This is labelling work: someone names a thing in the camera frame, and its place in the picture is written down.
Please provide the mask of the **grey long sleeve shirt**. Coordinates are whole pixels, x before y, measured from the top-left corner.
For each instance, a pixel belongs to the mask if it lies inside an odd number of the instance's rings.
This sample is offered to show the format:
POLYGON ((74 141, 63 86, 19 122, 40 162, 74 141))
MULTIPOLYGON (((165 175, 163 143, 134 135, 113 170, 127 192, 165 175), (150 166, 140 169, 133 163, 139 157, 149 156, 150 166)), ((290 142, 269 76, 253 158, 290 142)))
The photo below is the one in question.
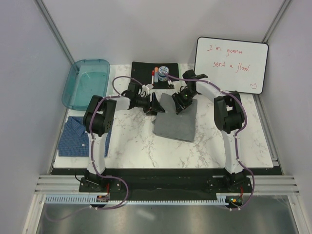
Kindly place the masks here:
POLYGON ((154 120, 153 133, 156 136, 193 142, 195 139, 197 100, 176 114, 176 107, 173 98, 169 94, 163 93, 160 105, 164 108, 164 113, 158 113, 154 120))

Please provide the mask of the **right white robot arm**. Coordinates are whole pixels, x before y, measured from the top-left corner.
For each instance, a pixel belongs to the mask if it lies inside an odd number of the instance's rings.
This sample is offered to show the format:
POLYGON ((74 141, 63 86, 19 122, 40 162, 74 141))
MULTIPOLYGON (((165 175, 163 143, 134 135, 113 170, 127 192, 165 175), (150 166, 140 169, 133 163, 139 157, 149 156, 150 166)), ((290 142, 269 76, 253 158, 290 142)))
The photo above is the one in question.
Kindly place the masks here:
POLYGON ((203 95, 214 103, 214 123, 221 132, 225 150, 223 186, 229 192, 236 191, 246 179, 246 166, 239 158, 238 133, 247 125, 246 111, 237 91, 225 92, 217 87, 205 74, 196 75, 194 70, 183 74, 185 86, 172 95, 175 112, 180 114, 191 106, 196 95, 203 95))

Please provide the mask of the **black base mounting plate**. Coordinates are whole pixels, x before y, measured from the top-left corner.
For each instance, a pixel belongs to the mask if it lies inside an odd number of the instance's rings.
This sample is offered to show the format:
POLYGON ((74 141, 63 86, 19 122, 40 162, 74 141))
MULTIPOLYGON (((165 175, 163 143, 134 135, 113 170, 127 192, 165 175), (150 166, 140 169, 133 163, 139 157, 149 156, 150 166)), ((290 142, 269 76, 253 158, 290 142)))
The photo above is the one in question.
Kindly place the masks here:
POLYGON ((103 177, 86 179, 86 169, 54 169, 54 176, 81 176, 80 192, 108 192, 125 199, 214 199, 217 193, 247 194, 252 183, 246 179, 228 183, 224 169, 122 169, 108 168, 103 177))

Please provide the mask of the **red whiteboard marker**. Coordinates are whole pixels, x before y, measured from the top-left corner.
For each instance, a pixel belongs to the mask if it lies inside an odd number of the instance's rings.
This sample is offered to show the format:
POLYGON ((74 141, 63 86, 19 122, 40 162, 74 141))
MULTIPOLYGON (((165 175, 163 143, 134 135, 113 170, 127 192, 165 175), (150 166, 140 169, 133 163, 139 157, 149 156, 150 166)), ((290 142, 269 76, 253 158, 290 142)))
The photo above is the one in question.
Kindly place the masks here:
POLYGON ((153 70, 152 71, 152 81, 151 81, 152 85, 154 84, 154 81, 155 81, 155 71, 153 70))

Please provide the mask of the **whiteboard with red writing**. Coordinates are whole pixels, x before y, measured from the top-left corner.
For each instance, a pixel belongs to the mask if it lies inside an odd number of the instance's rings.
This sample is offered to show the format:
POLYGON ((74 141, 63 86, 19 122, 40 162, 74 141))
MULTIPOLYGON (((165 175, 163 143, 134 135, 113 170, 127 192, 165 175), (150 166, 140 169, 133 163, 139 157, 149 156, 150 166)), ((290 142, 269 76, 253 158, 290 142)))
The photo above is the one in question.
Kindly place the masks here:
POLYGON ((197 75, 207 75, 222 90, 259 95, 268 52, 266 43, 199 37, 194 70, 197 75))

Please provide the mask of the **black clipboard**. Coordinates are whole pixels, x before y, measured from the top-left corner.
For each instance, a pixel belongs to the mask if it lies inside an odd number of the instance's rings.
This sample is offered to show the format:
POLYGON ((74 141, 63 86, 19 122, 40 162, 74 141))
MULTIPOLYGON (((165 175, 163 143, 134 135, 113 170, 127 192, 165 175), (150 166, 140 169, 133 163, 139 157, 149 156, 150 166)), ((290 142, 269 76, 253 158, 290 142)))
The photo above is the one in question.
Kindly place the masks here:
POLYGON ((132 62, 131 77, 142 83, 143 85, 152 83, 152 71, 156 67, 165 66, 169 69, 169 75, 179 78, 178 63, 145 63, 132 62))

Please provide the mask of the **folded blue checked shirt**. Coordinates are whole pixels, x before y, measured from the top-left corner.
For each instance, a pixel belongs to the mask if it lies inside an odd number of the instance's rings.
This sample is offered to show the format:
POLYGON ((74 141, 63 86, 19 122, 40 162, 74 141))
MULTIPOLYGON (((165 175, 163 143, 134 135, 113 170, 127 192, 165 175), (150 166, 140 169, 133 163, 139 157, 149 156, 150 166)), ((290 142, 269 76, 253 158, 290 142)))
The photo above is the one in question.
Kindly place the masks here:
POLYGON ((58 143, 58 156, 89 157, 89 137, 83 117, 68 117, 58 143))

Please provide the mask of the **small blue lidded jar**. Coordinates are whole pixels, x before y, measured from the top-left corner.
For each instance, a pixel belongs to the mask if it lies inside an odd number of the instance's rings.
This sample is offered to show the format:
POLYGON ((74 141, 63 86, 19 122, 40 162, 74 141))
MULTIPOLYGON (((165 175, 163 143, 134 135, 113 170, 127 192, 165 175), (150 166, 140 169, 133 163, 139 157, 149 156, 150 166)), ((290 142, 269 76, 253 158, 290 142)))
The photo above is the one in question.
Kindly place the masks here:
POLYGON ((167 66, 160 66, 158 68, 158 80, 166 82, 168 80, 167 75, 169 74, 169 68, 167 66))

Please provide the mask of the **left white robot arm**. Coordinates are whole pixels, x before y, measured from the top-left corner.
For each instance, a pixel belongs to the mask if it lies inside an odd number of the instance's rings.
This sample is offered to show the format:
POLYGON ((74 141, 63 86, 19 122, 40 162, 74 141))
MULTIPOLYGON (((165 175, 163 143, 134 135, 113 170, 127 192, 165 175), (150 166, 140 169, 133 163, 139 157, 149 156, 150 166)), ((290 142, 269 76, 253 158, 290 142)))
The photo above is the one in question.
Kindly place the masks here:
POLYGON ((97 192, 105 190, 106 178, 102 173, 106 170, 104 153, 107 148, 107 136, 113 123, 115 112, 140 108, 148 116, 164 113, 155 93, 149 93, 148 87, 129 83, 127 90, 117 96, 92 96, 83 117, 83 125, 89 138, 89 159, 86 179, 97 192))

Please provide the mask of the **aluminium frame rail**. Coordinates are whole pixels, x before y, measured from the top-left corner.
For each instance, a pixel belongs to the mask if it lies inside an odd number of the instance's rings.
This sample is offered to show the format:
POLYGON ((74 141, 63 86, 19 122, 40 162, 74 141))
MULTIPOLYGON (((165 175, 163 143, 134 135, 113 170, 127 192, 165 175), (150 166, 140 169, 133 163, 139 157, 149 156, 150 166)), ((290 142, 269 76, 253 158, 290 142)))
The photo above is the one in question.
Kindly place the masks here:
MULTIPOLYGON (((256 175, 255 195, 300 195, 291 175, 256 175)), ((79 182, 71 175, 41 175, 35 187, 37 194, 78 194, 79 182)))

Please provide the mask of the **teal plastic bin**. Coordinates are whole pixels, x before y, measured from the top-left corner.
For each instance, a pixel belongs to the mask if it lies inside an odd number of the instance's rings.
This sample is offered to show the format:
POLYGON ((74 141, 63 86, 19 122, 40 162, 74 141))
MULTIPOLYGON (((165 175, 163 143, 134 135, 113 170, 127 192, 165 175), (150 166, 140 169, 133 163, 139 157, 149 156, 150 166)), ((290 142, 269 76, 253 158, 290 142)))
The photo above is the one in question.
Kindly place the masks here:
POLYGON ((62 94, 62 104, 71 110, 85 111, 92 96, 105 96, 110 64, 104 59, 82 59, 68 73, 62 94))

